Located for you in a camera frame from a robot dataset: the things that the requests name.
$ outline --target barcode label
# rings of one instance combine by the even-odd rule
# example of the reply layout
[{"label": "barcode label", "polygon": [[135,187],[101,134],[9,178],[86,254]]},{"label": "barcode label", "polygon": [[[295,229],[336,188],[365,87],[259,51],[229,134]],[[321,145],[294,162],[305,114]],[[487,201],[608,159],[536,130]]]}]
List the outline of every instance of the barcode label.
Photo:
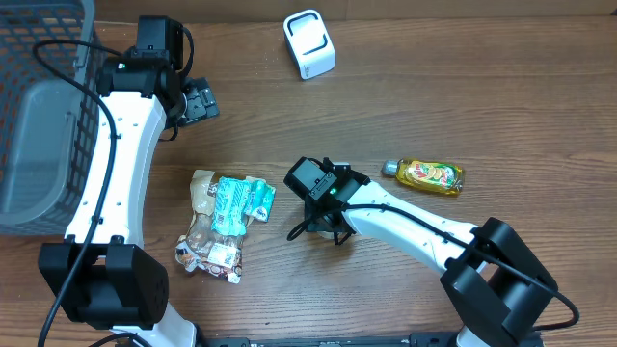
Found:
[{"label": "barcode label", "polygon": [[235,255],[238,252],[237,249],[225,246],[219,243],[215,243],[208,255],[208,262],[219,266],[225,266],[231,268],[235,262]]}]

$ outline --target bottle label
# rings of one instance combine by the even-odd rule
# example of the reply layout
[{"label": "bottle label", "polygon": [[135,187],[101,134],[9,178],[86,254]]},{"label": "bottle label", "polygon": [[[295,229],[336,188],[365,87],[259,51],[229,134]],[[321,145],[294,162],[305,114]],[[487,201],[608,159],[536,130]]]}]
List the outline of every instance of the bottle label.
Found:
[{"label": "bottle label", "polygon": [[452,188],[456,181],[456,170],[452,165],[442,163],[424,163],[414,160],[408,172],[411,176],[424,183]]}]

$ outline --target plastic bin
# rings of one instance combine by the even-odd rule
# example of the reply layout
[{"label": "plastic bin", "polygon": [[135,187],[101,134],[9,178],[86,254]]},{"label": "plastic bin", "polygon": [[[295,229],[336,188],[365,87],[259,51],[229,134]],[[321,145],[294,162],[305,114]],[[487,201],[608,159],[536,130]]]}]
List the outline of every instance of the plastic bin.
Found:
[{"label": "plastic bin", "polygon": [[[98,42],[93,0],[0,2],[0,233],[62,234],[83,194],[98,107],[32,56],[40,40]],[[74,45],[41,56],[95,91],[105,54]]]}]

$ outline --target wall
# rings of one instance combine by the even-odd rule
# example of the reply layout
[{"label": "wall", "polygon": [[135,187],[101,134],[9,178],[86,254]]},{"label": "wall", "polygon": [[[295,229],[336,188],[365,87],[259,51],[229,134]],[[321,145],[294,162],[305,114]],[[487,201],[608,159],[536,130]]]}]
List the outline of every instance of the wall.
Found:
[{"label": "wall", "polygon": [[283,21],[314,8],[328,20],[609,15],[615,0],[98,0],[97,19],[136,22],[166,14],[184,23]]}]

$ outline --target wood grain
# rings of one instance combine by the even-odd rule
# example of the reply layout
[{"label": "wood grain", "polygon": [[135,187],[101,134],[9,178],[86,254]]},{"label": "wood grain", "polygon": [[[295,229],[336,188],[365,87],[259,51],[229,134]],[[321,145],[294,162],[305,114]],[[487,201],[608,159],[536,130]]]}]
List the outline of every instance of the wood grain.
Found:
[{"label": "wood grain", "polygon": [[[124,49],[134,26],[99,26]],[[146,248],[171,278],[171,302],[208,336],[401,335],[460,328],[435,274],[397,249],[356,237],[286,242],[302,203],[282,185],[302,155],[349,161],[401,199],[520,234],[580,308],[547,345],[614,346],[617,324],[617,21],[614,17],[423,19],[329,24],[336,68],[301,82],[279,24],[191,25],[193,76],[207,76],[221,116],[182,129],[154,153]],[[382,178],[413,155],[467,169],[458,199]],[[193,170],[260,176],[279,188],[253,224],[239,285],[187,276],[174,262],[191,216]],[[0,238],[0,345],[32,346],[52,295],[40,243]],[[568,319],[552,303],[540,321]],[[49,346],[105,335],[60,314]]]},{"label": "wood grain", "polygon": [[104,0],[98,20],[136,23],[142,14],[164,14],[184,23],[283,22],[316,9],[328,20],[609,15],[612,0]]}]

